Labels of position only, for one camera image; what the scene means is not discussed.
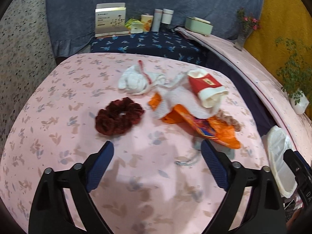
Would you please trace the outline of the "dark red velvet scrunchie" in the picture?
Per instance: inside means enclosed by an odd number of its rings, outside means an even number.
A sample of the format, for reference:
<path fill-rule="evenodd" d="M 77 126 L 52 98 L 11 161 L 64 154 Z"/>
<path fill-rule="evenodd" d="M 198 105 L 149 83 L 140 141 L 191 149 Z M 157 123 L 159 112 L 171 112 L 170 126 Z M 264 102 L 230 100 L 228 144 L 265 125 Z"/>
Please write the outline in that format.
<path fill-rule="evenodd" d="M 131 98 L 111 101 L 95 117 L 96 130 L 106 136 L 122 135 L 138 124 L 145 110 Z"/>

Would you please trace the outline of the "yellow fabric backdrop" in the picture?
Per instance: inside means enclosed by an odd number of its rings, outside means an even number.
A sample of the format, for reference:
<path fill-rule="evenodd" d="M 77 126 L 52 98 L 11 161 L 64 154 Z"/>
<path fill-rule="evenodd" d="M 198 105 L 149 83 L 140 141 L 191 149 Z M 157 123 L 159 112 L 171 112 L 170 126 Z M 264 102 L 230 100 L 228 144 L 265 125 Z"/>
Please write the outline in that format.
<path fill-rule="evenodd" d="M 264 0 L 260 25 L 248 37 L 244 48 L 281 81 L 276 71 L 285 64 L 289 54 L 275 40 L 283 37 L 311 46 L 311 16 L 301 0 Z"/>

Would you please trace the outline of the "green plant white pot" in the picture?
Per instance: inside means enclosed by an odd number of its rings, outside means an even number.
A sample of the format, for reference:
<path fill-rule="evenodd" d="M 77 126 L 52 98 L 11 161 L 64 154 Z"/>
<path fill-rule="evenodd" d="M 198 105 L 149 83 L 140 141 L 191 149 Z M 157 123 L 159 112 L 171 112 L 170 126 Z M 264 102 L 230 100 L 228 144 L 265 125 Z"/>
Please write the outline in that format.
<path fill-rule="evenodd" d="M 277 70 L 277 76 L 282 80 L 281 90 L 288 95 L 295 113 L 302 115 L 311 104 L 311 45 L 302 40 L 278 37 L 276 46 L 280 45 L 288 52 L 285 64 Z"/>

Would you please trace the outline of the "orange patterned small box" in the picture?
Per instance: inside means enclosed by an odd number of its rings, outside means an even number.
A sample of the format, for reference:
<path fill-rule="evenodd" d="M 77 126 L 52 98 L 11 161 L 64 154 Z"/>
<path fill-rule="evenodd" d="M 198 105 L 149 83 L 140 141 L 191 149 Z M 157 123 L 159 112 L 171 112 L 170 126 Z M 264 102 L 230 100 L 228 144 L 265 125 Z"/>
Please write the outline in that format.
<path fill-rule="evenodd" d="M 142 14 L 141 15 L 141 22 L 143 24 L 143 31 L 149 32 L 151 30 L 151 26 L 152 26 L 152 22 L 153 22 L 153 15 Z"/>

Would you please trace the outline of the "white crumpled sock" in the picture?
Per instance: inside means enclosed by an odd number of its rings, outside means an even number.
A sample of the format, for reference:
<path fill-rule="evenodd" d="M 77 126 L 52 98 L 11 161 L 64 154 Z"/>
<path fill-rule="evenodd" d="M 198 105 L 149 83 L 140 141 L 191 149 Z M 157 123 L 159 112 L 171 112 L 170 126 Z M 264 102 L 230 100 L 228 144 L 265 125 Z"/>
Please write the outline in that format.
<path fill-rule="evenodd" d="M 123 72 L 118 80 L 118 89 L 130 95 L 143 95 L 165 82 L 165 74 L 146 71 L 143 61 L 139 60 Z"/>

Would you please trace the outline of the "small green white box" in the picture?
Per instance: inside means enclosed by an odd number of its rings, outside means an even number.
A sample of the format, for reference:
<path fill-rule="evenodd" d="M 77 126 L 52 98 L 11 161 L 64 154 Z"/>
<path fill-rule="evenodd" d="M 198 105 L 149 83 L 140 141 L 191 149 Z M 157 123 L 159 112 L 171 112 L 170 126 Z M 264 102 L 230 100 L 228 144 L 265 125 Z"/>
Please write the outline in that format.
<path fill-rule="evenodd" d="M 144 24 L 137 19 L 129 19 L 125 23 L 125 27 L 129 30 L 130 34 L 143 33 Z"/>

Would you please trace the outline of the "navy floral cloth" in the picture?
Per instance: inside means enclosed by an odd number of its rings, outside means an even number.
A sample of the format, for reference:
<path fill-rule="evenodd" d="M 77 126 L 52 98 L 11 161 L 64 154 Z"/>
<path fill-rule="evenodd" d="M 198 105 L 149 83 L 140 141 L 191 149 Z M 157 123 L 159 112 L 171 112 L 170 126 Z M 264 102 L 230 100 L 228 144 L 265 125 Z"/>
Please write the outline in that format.
<path fill-rule="evenodd" d="M 90 51 L 163 57 L 199 66 L 204 66 L 207 61 L 204 47 L 173 30 L 93 39 Z"/>

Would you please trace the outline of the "white open-top box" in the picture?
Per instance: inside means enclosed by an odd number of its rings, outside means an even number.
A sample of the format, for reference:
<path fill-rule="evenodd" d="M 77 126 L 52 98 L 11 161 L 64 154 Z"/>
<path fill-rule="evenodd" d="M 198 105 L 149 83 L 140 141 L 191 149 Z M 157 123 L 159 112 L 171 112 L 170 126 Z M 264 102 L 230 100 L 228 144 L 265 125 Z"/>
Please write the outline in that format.
<path fill-rule="evenodd" d="M 101 3 L 95 9 L 95 37 L 128 34 L 125 3 Z"/>

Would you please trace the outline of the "grey plastic packet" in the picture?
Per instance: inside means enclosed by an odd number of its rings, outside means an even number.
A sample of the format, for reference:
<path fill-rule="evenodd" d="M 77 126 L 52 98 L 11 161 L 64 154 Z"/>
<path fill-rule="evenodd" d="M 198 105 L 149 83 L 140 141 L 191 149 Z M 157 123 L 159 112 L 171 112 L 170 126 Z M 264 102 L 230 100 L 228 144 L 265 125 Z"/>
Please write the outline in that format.
<path fill-rule="evenodd" d="M 189 156 L 185 156 L 185 157 L 177 157 L 177 159 L 175 160 L 175 164 L 178 166 L 194 166 L 201 158 L 201 143 L 202 143 L 203 139 L 200 137 L 193 137 L 192 138 L 192 148 L 190 150 L 190 155 Z M 225 153 L 226 156 L 230 159 L 230 160 L 234 160 L 235 157 L 235 150 L 230 149 L 226 146 L 223 146 L 221 144 L 218 144 L 212 140 L 210 140 L 212 146 L 214 146 L 214 148 L 222 153 Z"/>

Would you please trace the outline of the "white trash bag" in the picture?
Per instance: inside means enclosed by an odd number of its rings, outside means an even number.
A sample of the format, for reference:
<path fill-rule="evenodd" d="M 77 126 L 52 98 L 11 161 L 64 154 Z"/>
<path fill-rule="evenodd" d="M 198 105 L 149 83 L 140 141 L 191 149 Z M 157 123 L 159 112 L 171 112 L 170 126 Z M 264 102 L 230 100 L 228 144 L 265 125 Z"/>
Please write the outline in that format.
<path fill-rule="evenodd" d="M 290 137 L 282 128 L 273 126 L 261 139 L 280 194 L 289 199 L 297 188 L 295 176 L 284 161 L 285 151 L 293 150 Z"/>

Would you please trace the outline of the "pink floral tablecloth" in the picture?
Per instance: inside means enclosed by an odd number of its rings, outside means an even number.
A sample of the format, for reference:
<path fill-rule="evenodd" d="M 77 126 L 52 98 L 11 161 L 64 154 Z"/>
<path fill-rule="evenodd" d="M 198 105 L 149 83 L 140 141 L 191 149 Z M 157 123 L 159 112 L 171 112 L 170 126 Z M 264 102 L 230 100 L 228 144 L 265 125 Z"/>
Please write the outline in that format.
<path fill-rule="evenodd" d="M 48 167 L 66 170 L 106 142 L 95 129 L 98 111 L 121 99 L 118 80 L 142 60 L 167 80 L 196 68 L 166 58 L 120 53 L 75 55 L 58 65 L 27 101 L 1 159 L 1 199 L 23 230 L 36 187 Z M 191 129 L 153 116 L 152 93 L 134 96 L 141 122 L 113 137 L 114 157 L 91 198 L 115 233 L 201 233 L 224 197 L 205 161 L 178 166 L 190 155 Z"/>

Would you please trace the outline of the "pale green tissue box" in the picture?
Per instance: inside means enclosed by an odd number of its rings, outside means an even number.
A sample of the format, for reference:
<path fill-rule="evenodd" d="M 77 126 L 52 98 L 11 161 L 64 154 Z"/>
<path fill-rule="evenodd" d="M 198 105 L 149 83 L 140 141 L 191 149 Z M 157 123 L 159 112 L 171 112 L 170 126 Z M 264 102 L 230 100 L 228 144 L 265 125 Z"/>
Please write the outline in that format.
<path fill-rule="evenodd" d="M 213 25 L 210 23 L 210 21 L 197 17 L 186 17 L 184 27 L 189 31 L 205 36 L 210 35 L 213 29 Z"/>

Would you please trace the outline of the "blue grey sofa cover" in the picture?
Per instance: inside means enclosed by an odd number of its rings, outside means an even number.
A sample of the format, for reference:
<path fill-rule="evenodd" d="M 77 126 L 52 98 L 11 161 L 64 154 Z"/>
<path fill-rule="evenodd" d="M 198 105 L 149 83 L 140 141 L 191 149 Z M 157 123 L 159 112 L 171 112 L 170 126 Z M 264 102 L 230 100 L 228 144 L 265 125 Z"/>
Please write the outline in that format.
<path fill-rule="evenodd" d="M 259 18 L 264 0 L 46 0 L 47 21 L 55 57 L 69 57 L 84 48 L 95 31 L 95 9 L 100 3 L 124 3 L 127 18 L 138 18 L 156 9 L 173 10 L 172 25 L 184 25 L 186 17 L 210 21 L 212 33 L 234 40 L 239 24 L 236 12 Z"/>

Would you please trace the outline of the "white paper towel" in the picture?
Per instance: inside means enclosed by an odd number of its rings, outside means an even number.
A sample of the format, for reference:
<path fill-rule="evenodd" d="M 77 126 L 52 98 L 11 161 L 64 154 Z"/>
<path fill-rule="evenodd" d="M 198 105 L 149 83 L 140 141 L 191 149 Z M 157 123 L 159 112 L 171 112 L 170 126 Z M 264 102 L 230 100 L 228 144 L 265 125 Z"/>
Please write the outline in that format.
<path fill-rule="evenodd" d="M 208 119 L 218 113 L 221 102 L 205 108 L 193 93 L 186 74 L 180 74 L 170 83 L 157 85 L 155 91 L 161 101 L 154 111 L 154 117 L 161 119 L 173 111 L 174 106 L 182 105 L 196 118 Z"/>

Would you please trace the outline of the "orange snack wrapper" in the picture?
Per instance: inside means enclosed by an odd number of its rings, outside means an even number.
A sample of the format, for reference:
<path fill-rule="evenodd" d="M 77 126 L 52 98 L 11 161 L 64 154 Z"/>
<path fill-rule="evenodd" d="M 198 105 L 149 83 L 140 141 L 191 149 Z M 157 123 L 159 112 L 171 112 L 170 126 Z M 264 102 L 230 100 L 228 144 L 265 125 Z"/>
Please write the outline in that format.
<path fill-rule="evenodd" d="M 161 97 L 156 93 L 148 104 L 155 111 L 160 101 Z M 173 111 L 160 120 L 167 124 L 185 123 L 199 136 L 228 148 L 238 150 L 241 147 L 241 143 L 235 136 L 235 133 L 241 130 L 239 122 L 232 116 L 225 115 L 222 110 L 208 119 L 199 119 L 191 115 L 182 105 L 176 105 Z"/>

